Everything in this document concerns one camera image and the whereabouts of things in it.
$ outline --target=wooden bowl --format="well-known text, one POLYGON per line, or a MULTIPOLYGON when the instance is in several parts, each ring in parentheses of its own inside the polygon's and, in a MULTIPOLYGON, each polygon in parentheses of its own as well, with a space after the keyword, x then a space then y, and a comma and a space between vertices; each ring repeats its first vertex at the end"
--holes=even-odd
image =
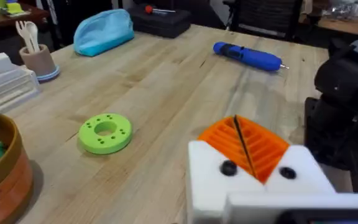
POLYGON ((0 223, 13 223, 31 199, 32 168, 15 123, 1 114, 0 140, 9 146, 0 159, 0 223))

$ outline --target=blue pouch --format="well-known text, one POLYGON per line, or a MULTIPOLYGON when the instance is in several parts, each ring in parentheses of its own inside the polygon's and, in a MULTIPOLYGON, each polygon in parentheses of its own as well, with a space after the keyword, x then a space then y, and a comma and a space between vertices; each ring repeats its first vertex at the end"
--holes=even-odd
POLYGON ((75 52, 95 56, 134 38, 133 23, 123 9, 100 12, 82 21, 74 34, 75 52))

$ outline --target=hole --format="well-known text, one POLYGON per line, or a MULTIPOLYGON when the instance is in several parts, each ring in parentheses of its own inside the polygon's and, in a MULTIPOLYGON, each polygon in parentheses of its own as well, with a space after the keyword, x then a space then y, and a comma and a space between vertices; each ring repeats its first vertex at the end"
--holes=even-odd
POLYGON ((114 133, 117 129, 117 125, 111 121, 103 121, 94 127, 96 134, 100 136, 106 136, 114 133))
POLYGON ((292 168, 289 167, 281 167, 280 168, 280 174, 290 180, 293 180, 296 178, 296 172, 292 168))
POLYGON ((237 165, 230 160, 225 160, 220 166, 221 173, 226 176, 234 176, 237 173, 237 165))

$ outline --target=black box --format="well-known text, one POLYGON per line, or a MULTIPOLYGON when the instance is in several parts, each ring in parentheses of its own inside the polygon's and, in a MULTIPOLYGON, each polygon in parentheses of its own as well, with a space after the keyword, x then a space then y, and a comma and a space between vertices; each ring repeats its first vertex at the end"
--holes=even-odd
POLYGON ((191 14, 188 11, 176 10, 165 15, 147 14, 145 7, 146 4, 141 4, 128 9, 136 31, 175 38, 190 27, 191 14))

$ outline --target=orange basket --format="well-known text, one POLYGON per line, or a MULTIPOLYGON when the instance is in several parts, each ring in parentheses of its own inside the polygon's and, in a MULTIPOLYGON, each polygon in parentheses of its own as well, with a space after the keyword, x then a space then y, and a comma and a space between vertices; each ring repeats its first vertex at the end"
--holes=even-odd
POLYGON ((198 139, 206 141, 263 184, 289 147, 268 129, 238 115, 218 121, 198 139))
POLYGON ((33 192, 32 169, 12 119, 0 114, 0 140, 8 147, 0 158, 0 223, 14 223, 33 192))

